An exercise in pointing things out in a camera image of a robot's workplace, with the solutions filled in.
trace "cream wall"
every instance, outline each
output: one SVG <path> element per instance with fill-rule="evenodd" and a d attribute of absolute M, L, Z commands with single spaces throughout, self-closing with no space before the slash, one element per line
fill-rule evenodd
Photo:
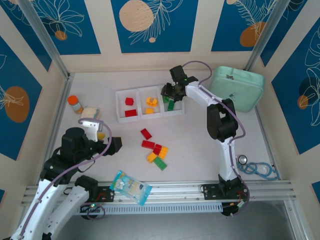
<path fill-rule="evenodd" d="M 320 181 L 320 145 L 299 155 L 271 81 L 319 18 L 320 1 L 308 0 L 277 51 L 263 67 L 259 60 L 253 72 L 265 76 L 265 92 L 259 103 L 277 164 L 290 179 L 314 239 L 320 239 L 320 205 L 311 184 Z"/>
<path fill-rule="evenodd" d="M 34 185 L 41 167 L 64 79 L 54 64 L 45 70 L 36 55 L 0 7 L 0 36 L 42 85 L 18 160 L 0 154 L 0 189 L 5 196 L 0 205 L 0 239 L 9 237 L 27 185 Z"/>
<path fill-rule="evenodd" d="M 62 59 L 71 72 L 167 70 L 190 60 L 204 61 L 213 68 L 244 68 L 251 51 L 211 52 L 224 1 L 198 1 L 191 52 L 122 54 L 111 0 L 85 0 L 101 55 L 63 55 Z"/>

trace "orange bottle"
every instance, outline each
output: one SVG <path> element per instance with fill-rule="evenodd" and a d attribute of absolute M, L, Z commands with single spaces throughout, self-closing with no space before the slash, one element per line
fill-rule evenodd
<path fill-rule="evenodd" d="M 72 107 L 73 111 L 76 114 L 81 114 L 84 111 L 84 108 L 79 103 L 77 96 L 75 96 L 75 95 L 69 96 L 68 103 L 70 104 L 70 106 Z"/>

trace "bottle cap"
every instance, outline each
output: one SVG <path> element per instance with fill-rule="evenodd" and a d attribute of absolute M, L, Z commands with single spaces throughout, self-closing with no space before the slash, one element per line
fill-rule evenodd
<path fill-rule="evenodd" d="M 72 96 L 68 97 L 68 103 L 70 105 L 76 105 L 78 102 L 79 102 L 79 100 L 78 100 L 77 96 L 72 95 Z"/>

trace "white table surface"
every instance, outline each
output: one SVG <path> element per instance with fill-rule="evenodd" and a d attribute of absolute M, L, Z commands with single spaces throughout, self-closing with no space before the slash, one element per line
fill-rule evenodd
<path fill-rule="evenodd" d="M 205 70 L 187 70 L 188 76 L 202 80 Z M 70 95 L 76 95 L 84 107 L 103 109 L 103 120 L 114 137 L 122 137 L 123 147 L 113 156 L 99 158 L 84 174 L 98 181 L 112 181 L 119 170 L 140 181 L 210 181 L 218 180 L 219 146 L 207 132 L 207 111 L 194 100 L 185 97 L 185 115 L 161 117 L 137 122 L 118 123 L 116 116 L 116 91 L 172 82 L 169 71 L 122 71 L 76 73 Z M 249 162 L 270 163 L 266 145 L 254 110 L 237 112 L 247 135 L 235 141 L 236 155 L 246 155 Z M 68 128 L 81 127 L 80 115 L 67 104 L 58 132 L 55 148 Z M 161 171 L 147 161 L 151 149 L 141 147 L 146 128 L 152 135 L 150 141 L 169 148 L 165 158 L 167 168 Z M 83 173 L 73 176 L 74 181 Z M 257 175 L 241 174 L 244 180 L 262 180 Z"/>

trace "green lego brick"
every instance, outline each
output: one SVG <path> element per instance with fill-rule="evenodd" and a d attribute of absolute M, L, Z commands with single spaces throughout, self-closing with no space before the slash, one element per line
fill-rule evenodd
<path fill-rule="evenodd" d="M 162 159 L 158 156 L 155 158 L 153 162 L 158 166 L 158 168 L 161 169 L 161 171 L 165 170 L 165 168 L 167 167 L 167 164 L 165 164 L 165 162 L 162 161 Z"/>
<path fill-rule="evenodd" d="M 175 103 L 174 101 L 169 101 L 169 105 L 168 105 L 168 111 L 172 111 L 175 107 Z"/>
<path fill-rule="evenodd" d="M 162 99 L 164 104 L 169 102 L 169 98 L 167 96 L 162 96 Z"/>

